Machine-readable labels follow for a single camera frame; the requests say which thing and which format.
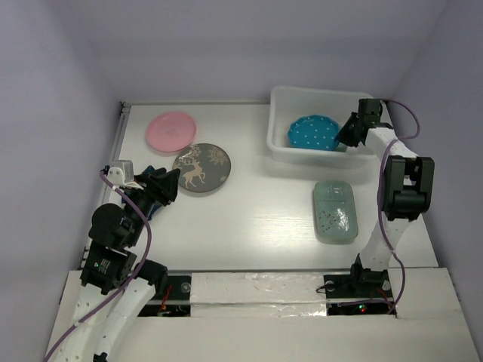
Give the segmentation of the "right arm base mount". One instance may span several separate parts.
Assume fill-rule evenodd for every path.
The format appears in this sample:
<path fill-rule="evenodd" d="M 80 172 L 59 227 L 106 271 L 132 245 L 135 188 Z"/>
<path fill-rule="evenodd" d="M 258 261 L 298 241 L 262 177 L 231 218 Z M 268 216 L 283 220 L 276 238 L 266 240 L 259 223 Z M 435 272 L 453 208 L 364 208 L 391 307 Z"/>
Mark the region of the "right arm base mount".
<path fill-rule="evenodd" d="M 389 273 L 364 269 L 356 262 L 348 274 L 326 274 L 315 290 L 323 294 L 328 316 L 395 314 Z"/>

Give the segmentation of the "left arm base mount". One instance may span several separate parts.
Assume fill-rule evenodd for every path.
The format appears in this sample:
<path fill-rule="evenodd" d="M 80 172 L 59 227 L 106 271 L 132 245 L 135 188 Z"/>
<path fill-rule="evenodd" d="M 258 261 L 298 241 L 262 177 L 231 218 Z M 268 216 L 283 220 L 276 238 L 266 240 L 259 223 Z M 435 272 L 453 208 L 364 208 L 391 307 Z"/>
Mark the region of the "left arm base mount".
<path fill-rule="evenodd" d="M 165 289 L 157 292 L 141 309 L 139 317 L 189 317 L 192 275 L 169 275 Z"/>

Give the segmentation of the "blue polka dot plate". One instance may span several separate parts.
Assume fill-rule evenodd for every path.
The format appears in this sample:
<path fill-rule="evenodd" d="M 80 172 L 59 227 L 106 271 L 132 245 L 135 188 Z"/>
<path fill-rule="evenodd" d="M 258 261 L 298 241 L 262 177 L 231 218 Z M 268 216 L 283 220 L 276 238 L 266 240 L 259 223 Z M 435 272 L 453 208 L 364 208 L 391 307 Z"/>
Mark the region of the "blue polka dot plate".
<path fill-rule="evenodd" d="M 339 146 L 339 130 L 338 123 L 328 116 L 306 115 L 290 125 L 288 142 L 294 148 L 331 152 Z"/>

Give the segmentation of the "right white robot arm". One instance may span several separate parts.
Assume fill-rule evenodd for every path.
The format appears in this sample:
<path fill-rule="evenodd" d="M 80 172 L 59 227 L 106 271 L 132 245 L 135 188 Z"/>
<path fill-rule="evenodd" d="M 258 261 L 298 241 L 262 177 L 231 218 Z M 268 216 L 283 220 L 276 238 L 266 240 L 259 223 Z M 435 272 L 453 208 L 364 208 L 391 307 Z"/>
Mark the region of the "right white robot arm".
<path fill-rule="evenodd" d="M 383 104 L 388 100 L 364 98 L 358 110 L 339 131 L 337 139 L 350 147 L 365 146 L 379 159 L 377 222 L 371 237 L 357 255 L 344 286 L 362 298 L 383 286 L 389 261 L 399 262 L 395 249 L 408 226 L 431 204 L 435 162 L 419 156 L 405 144 L 420 133 L 398 136 L 393 126 L 382 121 Z"/>

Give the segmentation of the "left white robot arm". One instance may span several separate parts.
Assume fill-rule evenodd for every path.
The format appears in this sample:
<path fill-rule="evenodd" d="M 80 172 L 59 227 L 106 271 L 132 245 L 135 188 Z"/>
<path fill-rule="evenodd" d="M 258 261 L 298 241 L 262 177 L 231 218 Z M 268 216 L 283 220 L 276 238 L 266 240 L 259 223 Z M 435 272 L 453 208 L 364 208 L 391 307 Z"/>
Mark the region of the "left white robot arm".
<path fill-rule="evenodd" d="M 175 202 L 180 170 L 149 167 L 134 174 L 132 162 L 121 160 L 105 166 L 100 178 L 123 203 L 102 204 L 91 217 L 71 325 L 46 361 L 114 361 L 145 304 L 167 289 L 167 268 L 148 258 L 149 221 Z"/>

